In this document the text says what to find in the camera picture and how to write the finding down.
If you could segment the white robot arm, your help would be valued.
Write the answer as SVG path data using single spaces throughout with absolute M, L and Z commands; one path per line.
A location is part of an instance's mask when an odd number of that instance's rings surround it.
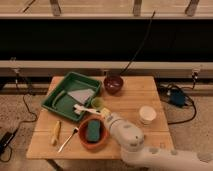
M 166 150 L 146 146 L 144 134 L 132 122 L 103 108 L 105 128 L 121 147 L 121 159 L 130 166 L 153 167 L 171 171 L 213 171 L 213 153 Z

